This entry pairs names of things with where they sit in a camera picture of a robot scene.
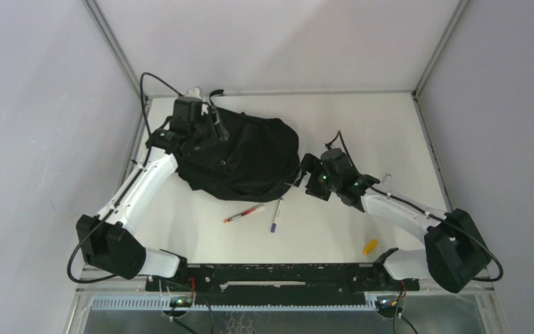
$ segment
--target white tabletop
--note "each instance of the white tabletop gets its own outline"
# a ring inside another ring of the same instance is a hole
[[[153,129],[172,113],[174,100],[152,101]],[[214,101],[252,116],[281,118],[300,137],[300,158],[307,152],[319,157],[340,129],[361,173],[378,178],[390,173],[393,189],[445,209],[410,94],[231,96]],[[175,174],[149,204],[136,238],[146,247],[183,255],[190,263],[371,262],[391,247],[423,248],[391,222],[347,207],[334,194],[328,202],[306,195],[306,181],[284,195],[277,230],[270,233],[277,201],[224,224],[225,218],[256,203],[221,201],[191,191]],[[380,244],[363,255],[372,239]]]

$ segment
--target black bag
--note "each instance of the black bag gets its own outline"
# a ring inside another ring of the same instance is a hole
[[[221,94],[214,91],[210,97]],[[179,159],[177,172],[192,190],[221,200],[270,202],[300,165],[298,135],[279,118],[258,118],[217,108],[227,141]]]

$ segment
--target yellow object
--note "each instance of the yellow object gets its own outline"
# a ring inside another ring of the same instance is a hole
[[[369,244],[367,244],[365,246],[365,248],[363,248],[363,254],[364,255],[368,255],[369,253],[371,253],[375,247],[377,247],[379,244],[378,240],[377,239],[373,239],[369,242]]]

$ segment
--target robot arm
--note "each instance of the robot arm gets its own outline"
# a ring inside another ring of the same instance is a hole
[[[226,140],[228,133],[216,118],[217,111],[202,115],[201,99],[177,98],[169,130],[155,130],[146,144],[147,156],[107,205],[76,223],[85,263],[126,279],[175,275],[179,256],[145,248],[134,235],[153,195],[177,170],[177,157]]]
[[[457,293],[490,263],[492,255],[467,212],[445,212],[392,191],[375,177],[359,174],[340,148],[320,159],[306,154],[294,185],[306,173],[311,173],[307,194],[328,200],[335,192],[344,204],[384,217],[424,244],[422,250],[393,248],[382,255],[379,260],[395,280],[432,278]]]

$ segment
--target gray wall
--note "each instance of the gray wall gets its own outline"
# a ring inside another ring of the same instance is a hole
[[[534,333],[534,1],[472,1],[421,104],[455,205],[504,264],[511,331]]]
[[[62,331],[74,224],[118,185],[137,112],[79,0],[0,1],[0,333]]]

